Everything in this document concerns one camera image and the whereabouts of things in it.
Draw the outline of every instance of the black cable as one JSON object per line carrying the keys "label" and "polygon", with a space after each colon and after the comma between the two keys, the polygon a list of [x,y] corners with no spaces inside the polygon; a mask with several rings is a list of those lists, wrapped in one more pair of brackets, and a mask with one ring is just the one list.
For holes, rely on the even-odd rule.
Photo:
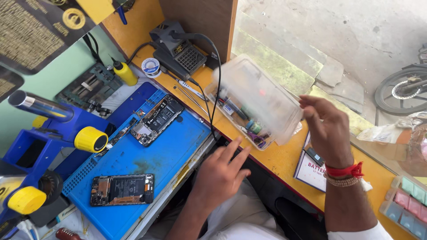
{"label": "black cable", "polygon": [[[95,43],[95,49],[94,50],[91,40],[89,39],[89,36],[92,38],[92,40]],[[83,40],[85,41],[86,45],[88,46],[89,50],[91,51],[92,57],[95,59],[95,61],[101,63],[102,65],[104,65],[103,61],[101,60],[100,56],[99,56],[99,46],[98,46],[98,42],[96,41],[96,39],[94,38],[94,36],[88,32],[86,35],[84,35]]]}
{"label": "black cable", "polygon": [[[221,60],[219,58],[219,53],[218,50],[215,47],[215,44],[213,43],[213,41],[211,39],[209,39],[207,36],[205,36],[204,34],[201,33],[175,33],[175,32],[171,32],[170,35],[172,36],[172,38],[174,39],[205,39],[210,45],[212,45],[215,54],[218,57],[218,69],[219,69],[219,77],[218,77],[218,91],[216,93],[216,97],[215,97],[215,103],[213,104],[213,110],[212,110],[212,118],[209,117],[209,123],[211,124],[211,132],[213,135],[213,138],[215,139],[215,141],[218,141],[218,139],[215,137],[215,130],[214,130],[214,126],[212,124],[213,120],[214,120],[214,115],[215,115],[215,109],[216,109],[216,103],[218,102],[218,98],[219,98],[219,90],[221,87]],[[195,85],[199,86],[200,85],[194,81],[194,79],[189,78],[188,79],[190,82],[194,83]],[[208,108],[208,103],[206,101],[206,96],[204,94],[204,92],[202,91],[203,97],[205,98],[205,103],[206,103],[206,107]]]}
{"label": "black cable", "polygon": [[153,42],[148,42],[148,43],[143,43],[141,44],[132,54],[132,56],[129,58],[129,60],[126,62],[126,64],[129,65],[129,63],[131,63],[132,59],[135,57],[135,55],[137,54],[137,52],[139,51],[139,49],[141,49],[142,47],[146,46],[146,45],[150,45],[152,46],[154,49],[156,49],[156,46],[154,45]]}

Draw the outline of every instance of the cable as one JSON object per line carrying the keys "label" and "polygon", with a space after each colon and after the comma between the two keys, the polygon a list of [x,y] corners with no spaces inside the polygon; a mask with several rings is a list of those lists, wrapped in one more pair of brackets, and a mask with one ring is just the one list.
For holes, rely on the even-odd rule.
{"label": "cable", "polygon": [[[94,50],[91,40],[89,39],[89,36],[92,38],[92,40],[95,43],[95,49]],[[82,39],[85,41],[86,45],[88,46],[89,50],[91,51],[92,57],[95,59],[95,61],[99,62],[100,64],[104,65],[103,61],[101,60],[100,56],[99,56],[99,46],[98,46],[98,42],[97,40],[94,38],[94,36],[88,32],[86,35],[84,35],[82,37]]]}
{"label": "cable", "polygon": [[29,232],[31,233],[31,236],[34,238],[34,240],[38,240],[35,233],[34,233],[34,230],[30,229]]}
{"label": "cable", "polygon": [[18,223],[18,225],[16,226],[19,230],[23,231],[24,233],[26,233],[29,237],[30,240],[37,240],[37,238],[33,238],[32,235],[30,234],[30,231],[28,230],[27,224],[25,223],[25,221],[22,221],[20,223]]}
{"label": "cable", "polygon": [[[211,39],[209,39],[207,36],[205,36],[204,34],[201,34],[201,33],[177,33],[175,31],[171,31],[169,33],[169,35],[171,35],[172,38],[174,38],[174,39],[205,39],[210,45],[212,45],[212,47],[215,51],[215,54],[218,57],[218,69],[219,69],[218,91],[216,93],[215,103],[213,104],[212,118],[209,117],[209,121],[211,124],[211,132],[212,132],[213,138],[215,139],[215,141],[218,141],[218,139],[215,137],[215,130],[214,130],[214,126],[212,124],[212,122],[214,120],[216,103],[218,102],[218,98],[219,98],[219,89],[221,87],[221,60],[219,58],[218,50],[216,49],[214,42]],[[194,83],[196,86],[200,87],[200,85],[196,81],[194,81],[194,79],[192,79],[191,77],[188,80],[190,82]],[[203,97],[205,98],[206,107],[208,108],[208,102],[206,101],[206,96],[205,96],[205,93],[203,92],[203,90],[202,90],[202,94],[203,94]]]}
{"label": "cable", "polygon": [[137,52],[139,51],[139,49],[141,49],[142,47],[146,46],[146,45],[150,45],[152,46],[154,49],[157,49],[157,47],[154,45],[153,42],[148,42],[148,43],[143,43],[141,44],[135,51],[134,53],[131,55],[131,57],[129,58],[129,60],[126,62],[127,65],[129,65],[129,63],[131,63],[132,59],[135,57],[135,55],[137,54]]}
{"label": "cable", "polygon": [[35,229],[34,225],[33,225],[32,229],[35,232],[35,236],[37,237],[37,240],[40,240],[40,236],[38,235],[38,231]]}

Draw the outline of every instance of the purple scissors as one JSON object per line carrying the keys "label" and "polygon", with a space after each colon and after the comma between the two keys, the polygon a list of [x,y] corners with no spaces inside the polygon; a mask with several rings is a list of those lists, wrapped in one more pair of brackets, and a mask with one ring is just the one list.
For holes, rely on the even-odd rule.
{"label": "purple scissors", "polygon": [[263,147],[266,142],[264,141],[264,138],[248,131],[246,128],[239,126],[239,128],[244,131],[248,136],[251,137],[252,141],[258,146],[258,147]]}

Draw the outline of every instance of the hand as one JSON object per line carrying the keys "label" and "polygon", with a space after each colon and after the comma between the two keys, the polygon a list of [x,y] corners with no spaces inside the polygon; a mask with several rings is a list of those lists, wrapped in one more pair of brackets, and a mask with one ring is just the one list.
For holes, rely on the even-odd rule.
{"label": "hand", "polygon": [[299,104],[304,109],[311,144],[316,153],[325,160],[328,167],[344,169],[353,165],[347,114],[326,99],[308,95],[301,95],[300,98]]}
{"label": "hand", "polygon": [[251,147],[243,149],[229,164],[241,142],[242,137],[237,137],[227,147],[219,147],[202,163],[189,200],[203,203],[203,209],[210,213],[236,194],[242,180],[251,175],[249,169],[240,170]]}

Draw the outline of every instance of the wooden desk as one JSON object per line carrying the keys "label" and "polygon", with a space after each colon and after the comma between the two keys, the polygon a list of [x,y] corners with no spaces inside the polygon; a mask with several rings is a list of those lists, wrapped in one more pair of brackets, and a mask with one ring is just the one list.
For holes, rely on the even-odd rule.
{"label": "wooden desk", "polygon": [[[152,57],[153,51],[154,50],[151,47],[142,49],[138,53],[139,57],[135,58],[132,63],[140,67],[143,59]],[[212,70],[210,68],[201,68],[194,73],[193,78],[204,89],[211,83],[211,73]],[[173,88],[177,82],[174,81],[170,76],[161,74],[155,79],[155,81],[165,91],[174,95],[183,104],[185,104],[187,108],[192,109],[201,118],[203,118],[206,123],[209,124],[208,116],[181,91]],[[205,103],[201,99],[196,98],[196,100],[200,105],[205,106]],[[208,104],[209,109],[212,110],[213,104],[211,102]],[[288,186],[299,196],[306,199],[317,209],[323,211],[325,209],[325,194],[293,178],[304,139],[308,131],[307,123],[305,121],[302,123],[303,129],[295,136],[293,136],[287,144],[278,146],[276,143],[272,143],[265,151],[252,149],[250,157],[263,168],[267,169],[276,178],[281,180],[286,186]],[[220,111],[216,111],[213,125],[221,132],[224,137],[229,140],[235,139],[237,136],[241,135],[241,133]],[[251,143],[245,139],[240,146],[244,148],[246,146],[251,146]],[[363,161],[363,173],[365,174],[364,179],[365,181],[370,182],[374,188],[373,190],[367,192],[367,194],[372,208],[374,209],[375,215],[381,224],[394,239],[411,239],[412,236],[410,234],[398,227],[396,223],[392,222],[378,211],[381,203],[385,200],[384,197],[387,193],[387,190],[390,188],[390,184],[395,175],[354,146],[351,147],[351,150],[357,162]]]}
{"label": "wooden desk", "polygon": [[[116,41],[119,50],[126,56],[130,56],[132,52],[141,43],[150,41],[148,32],[155,28],[164,17],[161,13],[160,4],[156,1],[148,1],[149,7],[144,5],[142,2],[136,2],[134,5],[134,11],[127,13],[126,18],[128,19],[128,25],[124,26],[118,15],[111,15],[104,23],[104,29],[109,33],[113,41]],[[142,48],[133,59],[132,63],[136,67],[141,67],[141,63],[148,57],[153,57],[154,52],[151,47]],[[205,67],[201,68],[193,74],[193,78],[202,86],[204,89],[209,85],[211,80],[212,70]],[[155,81],[162,87],[166,92],[174,95],[180,100],[188,109],[193,110],[201,118],[208,123],[208,116],[202,111],[196,104],[188,99],[178,89],[173,89],[178,83],[174,81],[170,76],[161,74],[155,79]],[[200,105],[205,106],[205,103],[196,98]],[[209,109],[213,109],[213,104],[209,104]],[[213,125],[218,129],[223,136],[227,139],[235,139],[241,133],[229,122],[229,120],[222,115],[220,111],[216,111],[213,120]],[[303,142],[307,135],[307,124],[303,122],[303,129],[298,132],[292,139],[285,145],[278,146],[276,143],[272,143],[265,151],[259,151],[253,149],[251,151],[251,158],[256,161],[260,166],[268,170],[277,179],[281,180],[287,187],[292,189],[299,196],[307,200],[317,209],[323,211],[325,207],[325,194],[313,187],[298,181],[293,178],[293,174],[301,153]],[[251,145],[249,141],[244,140],[241,147]],[[386,218],[383,214],[379,213],[379,207],[385,200],[387,190],[390,188],[390,184],[395,175],[388,171],[386,168],[378,164],[375,160],[368,157],[366,154],[361,152],[352,146],[352,152],[356,161],[363,161],[363,173],[365,174],[364,179],[371,183],[373,190],[369,191],[368,197],[371,205],[377,215],[379,221],[384,228],[390,233],[394,239],[413,239],[413,237],[401,229],[396,223]]]}

